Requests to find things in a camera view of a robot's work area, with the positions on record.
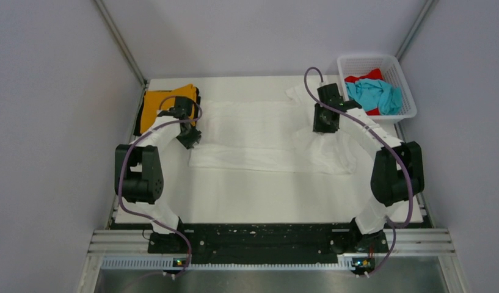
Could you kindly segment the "white t shirt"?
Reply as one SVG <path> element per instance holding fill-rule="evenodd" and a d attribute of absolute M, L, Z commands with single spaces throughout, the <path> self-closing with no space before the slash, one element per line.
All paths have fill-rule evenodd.
<path fill-rule="evenodd" d="M 189 166 L 264 172 L 354 173 L 357 160 L 343 132 L 313 130 L 316 103 L 303 85 L 280 101 L 207 101 L 202 139 Z"/>

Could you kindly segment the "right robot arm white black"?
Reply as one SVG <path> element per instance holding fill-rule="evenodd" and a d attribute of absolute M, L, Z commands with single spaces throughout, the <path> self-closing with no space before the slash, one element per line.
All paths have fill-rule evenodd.
<path fill-rule="evenodd" d="M 372 120 L 355 101 L 345 101 L 337 84 L 317 89 L 313 130 L 321 133 L 342 132 L 354 139 L 373 161 L 370 188 L 372 196 L 362 211 L 352 219 L 357 227 L 348 235 L 350 247 L 365 251 L 373 244 L 373 235 L 392 223 L 388 209 L 397 203 L 408 206 L 403 222 L 406 227 L 413 215 L 415 195 L 424 189 L 421 146 L 404 142 L 389 134 Z"/>

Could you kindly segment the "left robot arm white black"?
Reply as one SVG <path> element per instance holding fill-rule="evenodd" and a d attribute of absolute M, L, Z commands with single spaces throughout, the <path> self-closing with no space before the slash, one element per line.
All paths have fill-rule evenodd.
<path fill-rule="evenodd" d="M 179 252 L 186 236 L 179 231 L 180 218 L 162 199 L 164 174 L 161 157 L 170 142 L 176 140 L 190 150 L 199 144 L 202 133 L 197 122 L 203 115 L 201 98 L 182 95 L 164 98 L 148 129 L 128 144 L 115 149 L 114 189 L 123 211 L 147 219 L 153 231 L 164 234 L 163 245 Z"/>

